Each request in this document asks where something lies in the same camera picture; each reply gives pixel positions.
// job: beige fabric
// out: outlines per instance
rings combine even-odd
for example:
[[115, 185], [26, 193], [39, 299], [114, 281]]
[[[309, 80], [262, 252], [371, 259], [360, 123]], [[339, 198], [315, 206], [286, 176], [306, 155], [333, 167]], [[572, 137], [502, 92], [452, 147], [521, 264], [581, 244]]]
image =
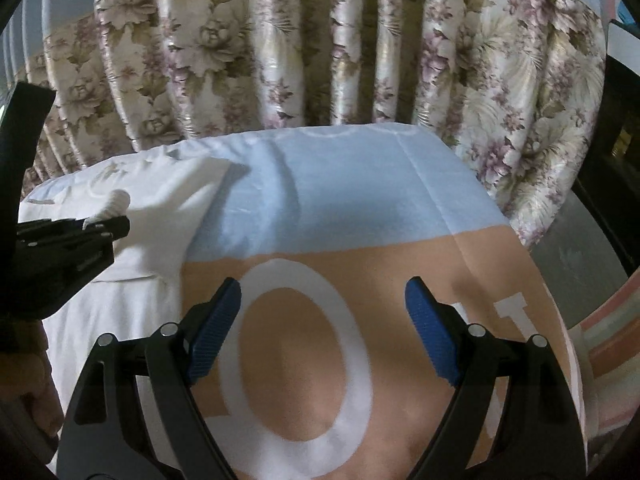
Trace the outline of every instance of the beige fabric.
[[[404, 307], [404, 286], [415, 275], [423, 278], [439, 301], [461, 303], [470, 322], [515, 340], [524, 340], [523, 323], [500, 318], [498, 312], [517, 304], [521, 294], [532, 324], [527, 329], [525, 322], [524, 332], [535, 330], [549, 339], [584, 418], [577, 364], [558, 310], [535, 264], [508, 226], [335, 253], [188, 262], [182, 268], [185, 311], [208, 300], [226, 276], [242, 283], [249, 270], [274, 258], [303, 264], [335, 288], [357, 323], [369, 357], [372, 409], [364, 438], [348, 460], [321, 478], [404, 479], [444, 414], [453, 389], [436, 376]], [[309, 298], [292, 288], [261, 295], [242, 321], [239, 354], [250, 409], [268, 430], [286, 440], [306, 441], [332, 426], [348, 378], [337, 333]], [[220, 381], [217, 365], [193, 389], [208, 423], [211, 417], [229, 415]], [[500, 402], [505, 392], [506, 383], [500, 381]], [[485, 424], [473, 463], [488, 453], [500, 405], [492, 405], [490, 413], [492, 420]], [[225, 443], [221, 447], [226, 451]], [[239, 478], [252, 478], [239, 472], [234, 460], [230, 462]]]

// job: finger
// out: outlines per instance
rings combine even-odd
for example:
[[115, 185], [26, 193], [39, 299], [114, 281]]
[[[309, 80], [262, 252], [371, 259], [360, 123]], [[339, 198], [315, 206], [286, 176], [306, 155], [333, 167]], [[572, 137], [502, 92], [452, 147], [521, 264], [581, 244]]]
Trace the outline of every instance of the finger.
[[33, 399], [31, 416], [36, 425], [49, 436], [55, 436], [62, 428], [65, 415], [62, 412], [60, 397], [51, 377], [49, 377], [42, 394]]
[[41, 321], [14, 320], [14, 337], [20, 352], [38, 353], [49, 348], [47, 333]]
[[42, 361], [42, 366], [44, 367], [44, 377], [51, 377], [51, 372], [53, 368], [51, 368], [51, 363], [49, 362], [49, 356], [46, 352], [40, 352], [40, 360]]
[[0, 400], [39, 396], [47, 385], [45, 365], [36, 354], [0, 353]]

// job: clamp jaw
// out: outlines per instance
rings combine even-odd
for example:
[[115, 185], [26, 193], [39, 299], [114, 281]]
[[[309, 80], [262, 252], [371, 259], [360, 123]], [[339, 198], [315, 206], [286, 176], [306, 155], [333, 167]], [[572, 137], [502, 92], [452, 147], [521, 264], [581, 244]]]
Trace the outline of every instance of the clamp jaw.
[[84, 220], [50, 219], [17, 225], [6, 269], [2, 310], [13, 319], [46, 319], [113, 263], [113, 242], [129, 233], [119, 216], [82, 228]]
[[[227, 278], [213, 298], [180, 324], [151, 336], [96, 341], [72, 396], [58, 457], [61, 480], [234, 480], [198, 412], [190, 386], [206, 376], [240, 308], [239, 283]], [[420, 278], [406, 305], [439, 374], [456, 387], [449, 408], [411, 480], [577, 480], [585, 477], [582, 433], [569, 387], [546, 338], [526, 343], [467, 325], [438, 303]], [[181, 471], [159, 462], [146, 433], [135, 376], [148, 376]], [[509, 376], [504, 414], [489, 458], [466, 468], [488, 411], [496, 377]]]

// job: metal rivet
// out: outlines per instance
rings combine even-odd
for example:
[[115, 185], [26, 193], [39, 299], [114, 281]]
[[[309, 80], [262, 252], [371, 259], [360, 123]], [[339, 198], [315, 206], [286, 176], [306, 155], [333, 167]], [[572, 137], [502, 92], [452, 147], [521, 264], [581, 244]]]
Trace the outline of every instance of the metal rivet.
[[178, 326], [175, 323], [165, 323], [160, 327], [160, 333], [164, 336], [174, 335], [178, 332]]
[[486, 328], [482, 325], [478, 325], [477, 323], [469, 325], [468, 330], [473, 337], [484, 337], [486, 334]]
[[102, 334], [98, 338], [98, 346], [107, 346], [113, 342], [113, 335], [111, 334]]
[[535, 346], [538, 346], [540, 348], [544, 348], [547, 344], [548, 341], [546, 340], [546, 337], [540, 335], [540, 334], [536, 334], [535, 336], [533, 336], [533, 338], [531, 339], [533, 341], [533, 344]]

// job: floral curtain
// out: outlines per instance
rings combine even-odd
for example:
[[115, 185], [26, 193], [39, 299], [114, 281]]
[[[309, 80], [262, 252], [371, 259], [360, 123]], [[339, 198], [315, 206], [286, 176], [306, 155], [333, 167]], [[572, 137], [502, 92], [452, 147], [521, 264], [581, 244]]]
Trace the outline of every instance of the floral curtain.
[[580, 0], [96, 0], [7, 79], [58, 91], [24, 193], [179, 139], [400, 121], [432, 128], [530, 246], [589, 147], [605, 56]]

